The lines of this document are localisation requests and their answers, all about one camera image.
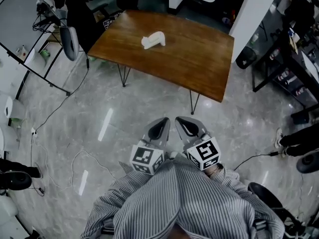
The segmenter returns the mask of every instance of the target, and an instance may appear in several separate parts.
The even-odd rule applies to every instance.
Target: striped shirt
[[[193,239],[247,239],[256,237],[257,219],[266,221],[266,238],[283,237],[282,221],[238,173],[223,168],[208,178],[180,154],[154,176],[121,165],[127,175],[94,202],[82,239],[112,226],[114,238],[166,238],[174,225]]]

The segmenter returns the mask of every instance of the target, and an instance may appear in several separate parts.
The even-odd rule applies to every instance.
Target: gray marble floor
[[[71,63],[61,54],[48,75],[52,82],[75,90],[86,73],[84,54]],[[60,105],[65,94],[34,75],[25,82],[20,101],[27,107],[27,119],[20,129],[18,153],[9,160],[30,164],[31,128],[40,126]],[[102,141],[98,136],[109,109],[110,124]],[[267,85],[252,92],[251,68],[231,67],[222,103],[201,96],[193,116],[201,120],[216,137],[222,162],[235,168],[244,159],[272,150],[276,129],[285,133],[297,130],[289,115],[300,107],[294,100]],[[91,68],[81,88],[38,130],[32,148],[32,162],[37,162],[43,179],[35,186],[45,189],[40,197],[33,189],[10,192],[19,209],[19,218],[31,230],[35,227],[45,238],[78,238],[84,229],[93,202],[103,195],[112,181],[110,173],[81,152],[74,161],[73,186],[71,164],[75,155],[86,150],[107,167],[115,178],[123,176],[118,161],[128,162],[131,147],[143,127],[151,121],[176,116],[190,116],[187,89],[132,70],[123,88],[117,65],[99,60]],[[171,127],[169,150],[182,150],[177,131]],[[319,201],[317,174],[303,176],[296,170],[298,158],[256,157],[243,164],[238,172],[242,179],[262,183],[294,215],[307,221]],[[88,171],[82,196],[79,187],[84,170]],[[48,177],[48,172],[55,184]]]

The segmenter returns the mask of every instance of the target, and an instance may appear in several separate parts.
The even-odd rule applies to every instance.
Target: white cube
[[[210,138],[200,144],[187,149],[187,158],[191,160],[200,170],[219,163],[220,149],[216,139]]]
[[[154,175],[163,162],[163,150],[133,145],[130,163],[134,170]]]

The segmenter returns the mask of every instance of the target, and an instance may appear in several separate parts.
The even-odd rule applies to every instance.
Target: table top
[[[166,46],[144,50],[143,36],[162,31]],[[88,55],[125,65],[222,102],[234,38],[169,14],[127,10]]]

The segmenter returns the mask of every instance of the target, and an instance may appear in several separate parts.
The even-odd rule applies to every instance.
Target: sleeve
[[[111,227],[113,225],[113,217],[122,207],[123,203],[150,179],[150,176],[147,174],[123,168],[129,173],[112,183],[108,193],[99,197],[94,202],[93,210],[81,235],[81,239],[97,238],[104,227]]]
[[[247,187],[239,181],[238,173],[223,168],[214,173],[210,179],[232,189],[242,199],[248,201],[255,209],[255,219],[262,219],[267,222],[271,238],[283,238],[285,232],[283,222],[263,201],[247,190]]]

